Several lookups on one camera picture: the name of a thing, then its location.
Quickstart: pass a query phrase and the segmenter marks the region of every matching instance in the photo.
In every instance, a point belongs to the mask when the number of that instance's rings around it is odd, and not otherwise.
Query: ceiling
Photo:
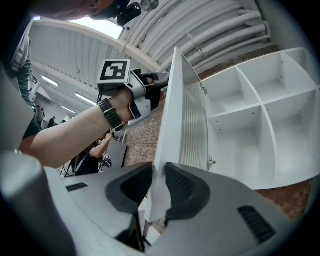
[[[252,11],[258,13],[255,23],[235,23]],[[53,102],[79,114],[92,105],[76,93],[97,100],[96,79],[103,60],[131,59],[132,69],[166,72],[174,48],[179,47],[201,73],[233,57],[236,50],[243,54],[252,46],[269,46],[268,26],[259,15],[254,0],[161,0],[156,10],[129,22],[118,40],[78,24],[42,18],[33,23],[29,35],[32,72]],[[219,44],[257,25],[263,29]],[[217,47],[206,50],[214,44]],[[59,87],[45,82],[41,75],[58,82]]]

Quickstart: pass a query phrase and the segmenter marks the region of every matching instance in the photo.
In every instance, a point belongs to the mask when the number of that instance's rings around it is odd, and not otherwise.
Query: person
[[[20,27],[9,43],[9,50],[4,63],[7,69],[13,69],[11,65],[16,49],[22,49],[26,54],[24,64],[15,72],[18,89],[24,101],[31,107],[30,92],[28,89],[29,74],[31,70],[31,51],[29,49],[29,37],[31,22],[34,16],[47,17],[56,20],[76,20],[89,14],[96,14],[106,10],[115,0],[39,0],[33,1],[30,7],[30,15],[26,15]],[[132,120],[129,103],[132,94],[123,89],[117,95],[109,99],[109,103],[115,109],[119,119],[125,124]],[[31,120],[27,128],[19,150],[27,155],[37,158],[43,166],[58,168],[85,150],[92,142],[100,138],[112,125],[104,117],[99,105],[96,105],[74,119],[41,130],[35,118]]]
[[[44,112],[41,110],[40,106],[36,106],[35,120],[41,128],[42,119],[44,118]]]
[[[48,123],[48,128],[51,128],[53,126],[55,126],[55,120],[56,120],[56,117],[52,117]]]
[[[99,138],[100,141],[104,139],[100,145],[98,141],[95,141],[72,160],[72,168],[77,169],[76,176],[99,172],[99,158],[107,151],[112,138],[111,133],[106,133],[105,136]]]

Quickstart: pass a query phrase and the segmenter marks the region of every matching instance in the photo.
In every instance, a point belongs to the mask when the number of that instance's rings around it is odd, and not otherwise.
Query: green shirt
[[[27,59],[25,65],[17,73],[17,80],[20,88],[20,92],[24,101],[31,107],[30,92],[29,92],[29,74],[31,70],[31,60]],[[31,123],[25,131],[23,138],[28,138],[32,135],[36,135],[41,131],[36,119],[33,117]]]

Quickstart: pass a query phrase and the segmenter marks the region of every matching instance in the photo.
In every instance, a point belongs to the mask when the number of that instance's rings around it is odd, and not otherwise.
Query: white shelving unit
[[[210,172],[254,190],[320,174],[320,91],[302,48],[268,54],[202,81]]]

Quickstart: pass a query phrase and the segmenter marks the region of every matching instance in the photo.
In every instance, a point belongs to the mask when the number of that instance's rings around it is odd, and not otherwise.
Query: metal hinge
[[[216,164],[216,161],[213,161],[213,160],[212,160],[212,156],[209,155],[209,157],[208,157],[208,170],[210,170],[211,167],[212,167],[213,165],[215,165],[215,164]]]
[[[208,90],[205,87],[202,87],[204,95],[208,95]]]

